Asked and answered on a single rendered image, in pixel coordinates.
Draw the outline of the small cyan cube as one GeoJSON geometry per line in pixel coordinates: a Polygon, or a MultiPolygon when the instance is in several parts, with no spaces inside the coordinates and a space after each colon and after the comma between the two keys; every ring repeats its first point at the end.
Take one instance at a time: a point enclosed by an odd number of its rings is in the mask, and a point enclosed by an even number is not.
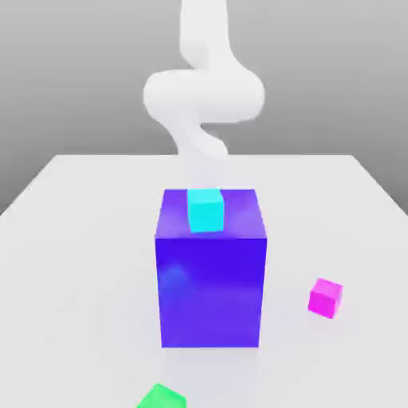
{"type": "Polygon", "coordinates": [[[218,188],[188,189],[187,217],[192,233],[224,230],[225,203],[218,188]]]}

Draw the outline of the small magenta cube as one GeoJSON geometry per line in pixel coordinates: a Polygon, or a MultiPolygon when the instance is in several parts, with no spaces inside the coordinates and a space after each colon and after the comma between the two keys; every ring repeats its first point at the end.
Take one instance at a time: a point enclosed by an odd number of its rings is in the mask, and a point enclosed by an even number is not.
{"type": "Polygon", "coordinates": [[[308,310],[328,319],[333,319],[340,305],[343,286],[319,278],[309,294],[308,310]]]}

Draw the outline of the small green cube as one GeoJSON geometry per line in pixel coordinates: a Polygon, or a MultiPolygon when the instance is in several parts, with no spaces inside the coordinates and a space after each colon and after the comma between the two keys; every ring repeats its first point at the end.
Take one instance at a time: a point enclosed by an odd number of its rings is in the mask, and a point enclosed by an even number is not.
{"type": "Polygon", "coordinates": [[[186,398],[157,383],[135,408],[186,408],[186,398]]]}

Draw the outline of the large blue box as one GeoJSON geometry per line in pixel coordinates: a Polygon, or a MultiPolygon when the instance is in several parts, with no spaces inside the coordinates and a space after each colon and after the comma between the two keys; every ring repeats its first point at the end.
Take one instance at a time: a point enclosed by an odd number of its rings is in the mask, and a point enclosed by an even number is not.
{"type": "Polygon", "coordinates": [[[163,347],[257,347],[267,234],[255,190],[224,190],[224,229],[192,233],[185,190],[166,189],[155,234],[163,347]]]}

